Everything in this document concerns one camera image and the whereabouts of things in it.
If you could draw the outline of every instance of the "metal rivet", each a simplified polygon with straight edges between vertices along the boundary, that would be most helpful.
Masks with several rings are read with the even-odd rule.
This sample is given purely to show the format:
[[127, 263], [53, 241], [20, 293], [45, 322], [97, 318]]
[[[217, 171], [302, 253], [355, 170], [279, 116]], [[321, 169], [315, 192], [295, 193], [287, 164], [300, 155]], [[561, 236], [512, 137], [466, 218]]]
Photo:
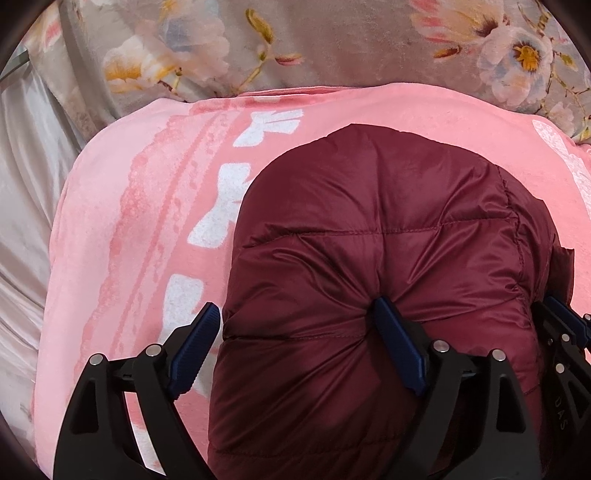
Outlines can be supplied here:
[[492, 351], [492, 357], [497, 361], [497, 362], [504, 362], [507, 359], [507, 356], [505, 355], [505, 352], [503, 350], [493, 350]]
[[444, 340], [435, 340], [433, 342], [433, 348], [436, 352], [445, 353], [449, 351], [449, 343]]
[[91, 365], [98, 365], [103, 361], [103, 358], [104, 357], [100, 353], [95, 353], [93, 356], [90, 357], [88, 363], [90, 363]]
[[157, 343], [150, 345], [147, 349], [146, 349], [146, 355], [148, 356], [157, 356], [160, 355], [160, 352], [162, 351], [162, 347], [160, 345], [158, 345]]

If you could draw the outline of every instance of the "pink t-shirt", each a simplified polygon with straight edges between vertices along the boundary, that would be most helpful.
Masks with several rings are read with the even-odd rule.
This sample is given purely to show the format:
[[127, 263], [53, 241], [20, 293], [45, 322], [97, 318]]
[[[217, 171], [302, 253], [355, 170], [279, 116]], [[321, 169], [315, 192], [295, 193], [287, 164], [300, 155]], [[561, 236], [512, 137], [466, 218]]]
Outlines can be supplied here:
[[[41, 338], [34, 425], [46, 473], [76, 380], [93, 353], [135, 356], [222, 306], [234, 222], [252, 179], [273, 159], [351, 123], [383, 125], [474, 151], [508, 170], [575, 249], [572, 306], [591, 310], [591, 164], [548, 120], [439, 87], [391, 84], [261, 92], [194, 104], [157, 100], [100, 132], [67, 180], [51, 235], [53, 263]], [[207, 449], [213, 366], [176, 403]], [[158, 468], [138, 409], [147, 465]]]

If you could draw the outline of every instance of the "blue clamp pad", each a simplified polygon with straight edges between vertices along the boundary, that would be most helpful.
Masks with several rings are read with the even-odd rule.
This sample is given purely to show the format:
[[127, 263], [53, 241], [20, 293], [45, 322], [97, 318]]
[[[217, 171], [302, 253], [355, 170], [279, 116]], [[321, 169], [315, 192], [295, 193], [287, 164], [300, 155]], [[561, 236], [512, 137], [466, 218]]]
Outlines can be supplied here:
[[573, 331], [576, 345], [581, 349], [587, 348], [591, 342], [590, 324], [554, 297], [546, 297], [544, 304]]
[[423, 328], [404, 320], [389, 299], [374, 301], [375, 326], [386, 345], [402, 383], [421, 397], [427, 389], [428, 352], [424, 344], [428, 337]]
[[175, 329], [164, 344], [165, 349], [171, 345], [173, 350], [173, 357], [168, 363], [167, 387], [173, 400], [193, 386], [219, 329], [220, 311], [213, 303], [208, 302], [191, 325]]

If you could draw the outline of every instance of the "burgundy puffer jacket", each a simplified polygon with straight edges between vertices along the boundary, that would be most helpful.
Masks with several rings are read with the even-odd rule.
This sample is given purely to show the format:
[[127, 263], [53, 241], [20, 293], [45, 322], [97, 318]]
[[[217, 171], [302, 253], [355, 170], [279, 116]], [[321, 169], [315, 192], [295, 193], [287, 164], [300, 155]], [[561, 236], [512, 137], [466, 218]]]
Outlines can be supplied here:
[[503, 349], [544, 437], [530, 305], [547, 290], [570, 301], [572, 286], [573, 253], [545, 204], [473, 152], [350, 125], [285, 153], [254, 180], [236, 224], [214, 473], [379, 476], [417, 408], [367, 315], [383, 295], [460, 352]]

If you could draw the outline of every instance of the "floral fabric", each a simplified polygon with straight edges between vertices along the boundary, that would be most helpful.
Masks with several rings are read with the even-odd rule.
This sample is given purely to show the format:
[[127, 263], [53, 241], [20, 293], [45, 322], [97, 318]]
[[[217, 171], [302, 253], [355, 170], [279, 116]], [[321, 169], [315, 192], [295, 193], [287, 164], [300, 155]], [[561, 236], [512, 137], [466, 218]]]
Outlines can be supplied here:
[[591, 138], [591, 74], [540, 0], [64, 0], [25, 42], [86, 138], [156, 98], [392, 82]]

